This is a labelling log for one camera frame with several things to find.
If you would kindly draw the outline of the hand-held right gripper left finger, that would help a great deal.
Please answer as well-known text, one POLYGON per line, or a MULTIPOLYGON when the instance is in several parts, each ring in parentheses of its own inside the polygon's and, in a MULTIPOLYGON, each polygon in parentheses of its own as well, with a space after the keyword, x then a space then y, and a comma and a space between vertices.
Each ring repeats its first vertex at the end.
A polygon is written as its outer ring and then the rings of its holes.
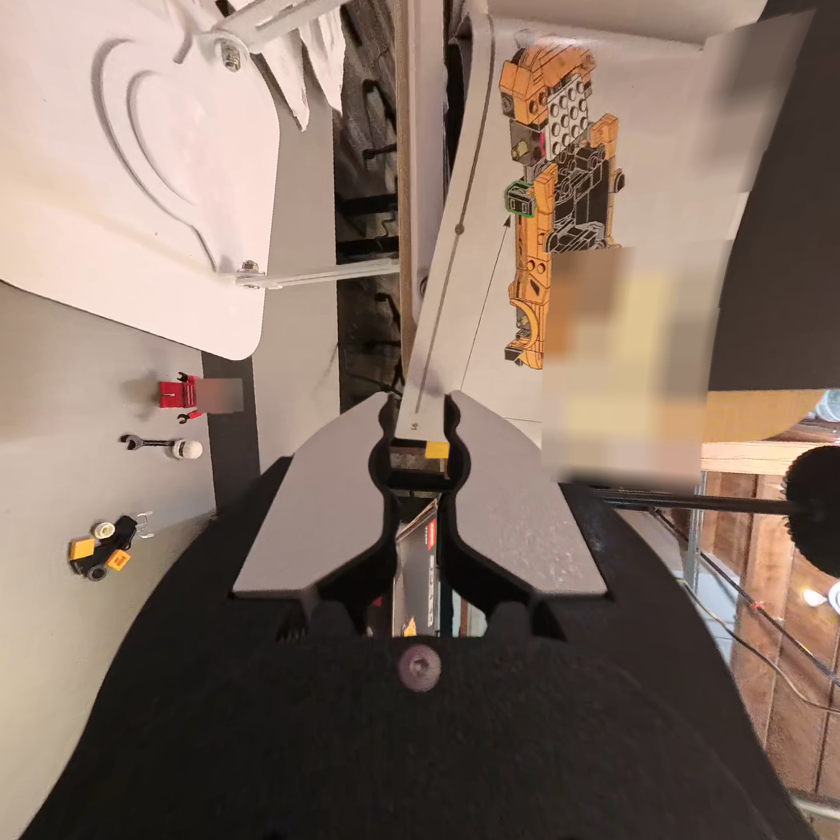
POLYGON ((240 597, 311 599, 317 586, 372 549, 385 498, 371 457, 386 441, 378 392, 327 423, 292 457, 233 586, 240 597))

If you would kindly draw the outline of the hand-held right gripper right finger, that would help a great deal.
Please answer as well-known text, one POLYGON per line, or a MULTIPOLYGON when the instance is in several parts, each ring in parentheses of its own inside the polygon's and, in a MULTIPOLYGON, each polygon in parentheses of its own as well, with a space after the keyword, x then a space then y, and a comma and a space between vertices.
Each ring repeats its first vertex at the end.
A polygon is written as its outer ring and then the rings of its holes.
POLYGON ((606 584, 540 448, 462 391, 445 398, 447 547, 465 597, 602 596, 606 584))

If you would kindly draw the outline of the lego instruction booklet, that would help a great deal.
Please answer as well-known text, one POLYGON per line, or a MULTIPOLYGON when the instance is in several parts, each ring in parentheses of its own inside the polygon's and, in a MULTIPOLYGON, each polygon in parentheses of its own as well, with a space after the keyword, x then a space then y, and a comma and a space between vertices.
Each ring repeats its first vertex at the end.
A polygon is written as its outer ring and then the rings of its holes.
POLYGON ((461 391, 567 469, 693 475, 779 100, 765 2, 464 2, 464 119, 397 433, 461 391))

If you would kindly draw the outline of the black lego car box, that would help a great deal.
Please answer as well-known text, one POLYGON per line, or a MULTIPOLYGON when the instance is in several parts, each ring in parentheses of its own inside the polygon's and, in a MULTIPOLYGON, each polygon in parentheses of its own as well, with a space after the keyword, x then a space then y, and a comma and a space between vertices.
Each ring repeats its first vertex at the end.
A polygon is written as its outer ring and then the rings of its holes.
POLYGON ((412 494, 398 498, 393 583, 365 614, 370 639, 440 636, 445 609, 438 561, 438 498, 412 494))

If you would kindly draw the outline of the red lego minifigure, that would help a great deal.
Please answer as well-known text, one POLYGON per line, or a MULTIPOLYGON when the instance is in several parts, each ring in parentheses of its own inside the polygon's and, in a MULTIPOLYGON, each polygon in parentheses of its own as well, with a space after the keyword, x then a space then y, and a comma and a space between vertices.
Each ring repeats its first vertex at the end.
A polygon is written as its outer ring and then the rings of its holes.
POLYGON ((157 406, 177 411, 176 419, 181 425, 204 416, 197 408, 196 384, 201 380, 201 376, 181 372, 175 381, 160 381, 157 406))

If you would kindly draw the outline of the small orange black lego piece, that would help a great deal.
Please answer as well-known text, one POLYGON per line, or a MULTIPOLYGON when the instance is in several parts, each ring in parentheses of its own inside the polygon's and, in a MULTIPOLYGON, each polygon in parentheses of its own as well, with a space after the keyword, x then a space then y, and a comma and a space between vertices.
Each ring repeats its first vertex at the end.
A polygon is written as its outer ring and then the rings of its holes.
POLYGON ((69 541, 66 552, 70 571, 86 581, 98 583, 110 572, 120 572, 130 561, 131 550, 140 530, 140 518, 124 514, 112 520, 95 521, 86 536, 69 541), (114 535, 107 540, 96 540, 91 533, 99 522, 112 522, 114 535))

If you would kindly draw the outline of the black metal pole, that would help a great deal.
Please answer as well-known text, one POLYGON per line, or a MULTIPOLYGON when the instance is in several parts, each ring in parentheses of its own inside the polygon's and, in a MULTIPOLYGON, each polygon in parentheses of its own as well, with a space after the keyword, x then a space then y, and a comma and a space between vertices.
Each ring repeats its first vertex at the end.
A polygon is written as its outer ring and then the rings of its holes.
POLYGON ((806 512, 803 505, 788 500, 714 497, 697 494, 675 495, 664 492, 608 488, 594 488, 594 493, 605 503, 615 508, 633 510, 698 510, 785 517, 806 512))

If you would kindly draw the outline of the white book stand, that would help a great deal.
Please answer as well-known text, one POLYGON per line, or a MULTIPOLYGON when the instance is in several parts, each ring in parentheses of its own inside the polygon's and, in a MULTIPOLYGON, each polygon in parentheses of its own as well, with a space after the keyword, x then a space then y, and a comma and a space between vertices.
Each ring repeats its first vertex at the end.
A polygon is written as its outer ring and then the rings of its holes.
MULTIPOLYGON (((186 46, 203 51, 207 60, 238 71, 254 56, 270 56, 275 45, 289 58, 293 81, 303 81, 300 46, 311 66, 338 71, 343 35, 338 9, 345 2, 244 2, 197 24, 188 3, 176 2, 185 20, 186 46)), ((396 209, 406 227, 399 237, 400 255, 377 257, 304 272, 264 271, 256 266, 231 273, 237 286, 263 290, 301 287, 328 281, 398 275, 407 304, 419 290, 421 256, 437 258, 445 230, 455 223, 456 201, 469 201, 467 161, 480 148, 483 126, 473 114, 476 85, 493 83, 494 22, 487 2, 396 2, 396 152, 400 185, 396 209), (465 114, 455 156, 447 152, 446 118, 454 107, 445 90, 446 37, 469 42, 465 79, 465 114)))

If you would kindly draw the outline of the black round foam ball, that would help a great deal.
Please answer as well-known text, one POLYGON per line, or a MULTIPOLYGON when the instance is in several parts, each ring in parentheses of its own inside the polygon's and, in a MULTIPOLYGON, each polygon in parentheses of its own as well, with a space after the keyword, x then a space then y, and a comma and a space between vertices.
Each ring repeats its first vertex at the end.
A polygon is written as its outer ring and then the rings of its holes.
POLYGON ((797 506, 787 529, 800 555, 819 571, 839 578, 839 447, 812 448, 784 477, 787 501, 797 506))

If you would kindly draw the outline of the large black panel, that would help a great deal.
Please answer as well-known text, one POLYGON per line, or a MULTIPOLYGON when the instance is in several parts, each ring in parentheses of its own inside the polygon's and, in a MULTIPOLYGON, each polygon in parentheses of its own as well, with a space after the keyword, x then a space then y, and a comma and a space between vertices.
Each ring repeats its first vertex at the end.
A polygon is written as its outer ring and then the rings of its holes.
POLYGON ((723 283, 709 389, 837 389, 839 2, 813 11, 723 283))

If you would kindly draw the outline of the white rounded base board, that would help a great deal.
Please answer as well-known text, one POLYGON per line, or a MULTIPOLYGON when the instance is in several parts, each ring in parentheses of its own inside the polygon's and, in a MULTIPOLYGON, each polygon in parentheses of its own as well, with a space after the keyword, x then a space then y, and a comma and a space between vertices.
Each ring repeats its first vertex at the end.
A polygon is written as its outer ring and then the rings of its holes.
POLYGON ((260 339, 280 126, 218 2, 2 2, 2 281, 230 360, 260 339))

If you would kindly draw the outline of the white paper sheets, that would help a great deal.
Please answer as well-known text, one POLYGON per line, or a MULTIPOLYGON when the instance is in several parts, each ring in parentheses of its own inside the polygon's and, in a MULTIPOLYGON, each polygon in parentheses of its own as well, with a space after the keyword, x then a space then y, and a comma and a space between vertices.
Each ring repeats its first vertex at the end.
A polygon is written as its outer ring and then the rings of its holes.
POLYGON ((300 131, 310 120, 307 80, 315 80, 328 105, 341 113, 346 42, 338 5, 271 40, 262 55, 300 131))

